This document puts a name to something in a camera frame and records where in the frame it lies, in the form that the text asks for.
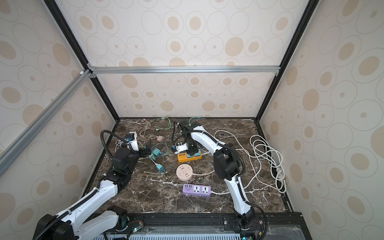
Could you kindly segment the teal plug adapter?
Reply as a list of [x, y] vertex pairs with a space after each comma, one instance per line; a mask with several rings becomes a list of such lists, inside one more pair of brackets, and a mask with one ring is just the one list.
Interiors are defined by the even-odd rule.
[[201, 151], [200, 151], [200, 150], [198, 150], [198, 152], [197, 152], [197, 153], [195, 153], [195, 154], [193, 155], [193, 157], [196, 157], [196, 158], [201, 158], [201, 157], [202, 157], [202, 153], [201, 153]]
[[155, 161], [158, 156], [162, 156], [162, 155], [163, 155], [162, 152], [159, 149], [155, 148], [154, 150], [152, 150], [150, 159]]
[[157, 169], [160, 173], [165, 173], [165, 168], [161, 164], [157, 164]]

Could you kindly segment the orange power strip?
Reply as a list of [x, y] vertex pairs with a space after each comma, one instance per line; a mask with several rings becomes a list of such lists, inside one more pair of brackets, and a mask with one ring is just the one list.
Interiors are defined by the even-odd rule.
[[179, 163], [185, 163], [185, 162], [189, 162], [189, 161], [200, 160], [201, 158], [193, 157], [193, 155], [188, 155], [187, 153], [178, 154], [178, 162]]

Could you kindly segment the round pink power strip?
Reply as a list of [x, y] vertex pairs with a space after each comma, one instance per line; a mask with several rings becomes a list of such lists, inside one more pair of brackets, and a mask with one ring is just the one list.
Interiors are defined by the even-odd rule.
[[188, 164], [179, 165], [176, 169], [176, 176], [180, 181], [189, 181], [193, 177], [193, 168]]

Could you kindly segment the purple power strip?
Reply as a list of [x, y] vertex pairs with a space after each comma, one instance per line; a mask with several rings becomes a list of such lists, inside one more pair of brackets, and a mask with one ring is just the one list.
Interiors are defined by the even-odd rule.
[[211, 187], [202, 186], [202, 185], [184, 184], [183, 194], [191, 195], [191, 196], [209, 197], [211, 195]]

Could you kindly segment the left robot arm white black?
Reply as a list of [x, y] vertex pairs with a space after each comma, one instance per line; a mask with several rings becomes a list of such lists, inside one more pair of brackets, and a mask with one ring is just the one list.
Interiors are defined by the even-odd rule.
[[132, 178], [140, 158], [151, 155], [149, 148], [138, 151], [120, 148], [112, 157], [114, 168], [100, 181], [99, 186], [67, 209], [52, 216], [43, 216], [37, 224], [35, 240], [91, 240], [116, 226], [128, 224], [127, 212], [111, 208], [92, 220], [88, 218], [105, 202], [120, 193]]

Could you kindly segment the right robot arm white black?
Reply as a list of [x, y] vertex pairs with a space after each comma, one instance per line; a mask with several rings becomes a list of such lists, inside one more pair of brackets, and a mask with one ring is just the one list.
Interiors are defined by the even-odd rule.
[[258, 209], [263, 217], [266, 216], [264, 210], [257, 205], [251, 204], [246, 196], [242, 184], [246, 165], [239, 153], [234, 149], [233, 144], [226, 144], [218, 140], [196, 121], [192, 123], [187, 121], [174, 122], [172, 135], [176, 131], [181, 134], [185, 142], [177, 144], [177, 139], [172, 138], [173, 148], [179, 149], [185, 146], [187, 148], [186, 153], [192, 156], [198, 153], [198, 145], [201, 145], [213, 155], [214, 171], [221, 180], [225, 181], [228, 187], [240, 228], [245, 230], [256, 221], [257, 213], [255, 209]]

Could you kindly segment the pink plug adapter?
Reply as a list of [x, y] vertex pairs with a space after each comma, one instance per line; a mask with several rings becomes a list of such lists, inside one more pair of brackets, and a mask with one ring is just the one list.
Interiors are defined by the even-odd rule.
[[157, 142], [158, 143], [163, 143], [165, 141], [165, 137], [164, 136], [158, 136], [157, 137]]

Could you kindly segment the back aluminium rail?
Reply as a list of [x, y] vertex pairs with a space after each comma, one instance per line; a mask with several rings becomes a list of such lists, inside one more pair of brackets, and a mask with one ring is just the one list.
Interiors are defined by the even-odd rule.
[[278, 73], [279, 66], [92, 67], [95, 74]]

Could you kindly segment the aluminium rail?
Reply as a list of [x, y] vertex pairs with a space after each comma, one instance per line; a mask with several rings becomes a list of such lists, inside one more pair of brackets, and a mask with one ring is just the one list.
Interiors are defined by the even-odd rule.
[[92, 67], [95, 74], [278, 73], [279, 66]]
[[1, 154], [1, 175], [15, 162], [20, 154], [35, 139], [40, 131], [59, 112], [75, 91], [91, 76], [90, 70], [84, 70], [79, 74], [49, 105], [42, 113], [16, 138], [9, 147]]

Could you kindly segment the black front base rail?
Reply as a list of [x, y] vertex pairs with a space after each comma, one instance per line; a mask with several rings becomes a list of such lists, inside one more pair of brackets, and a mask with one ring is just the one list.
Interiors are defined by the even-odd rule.
[[299, 213], [257, 215], [240, 227], [234, 214], [92, 214], [75, 227], [63, 220], [53, 240], [310, 240]]

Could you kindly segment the left aluminium rail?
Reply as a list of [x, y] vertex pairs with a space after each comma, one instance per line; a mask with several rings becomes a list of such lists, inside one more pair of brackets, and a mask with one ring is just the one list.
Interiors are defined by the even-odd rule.
[[59, 112], [75, 91], [91, 76], [90, 70], [84, 70], [79, 74], [49, 105], [42, 113], [16, 138], [9, 147], [1, 154], [1, 175], [15, 162], [20, 154], [35, 139], [40, 131]]

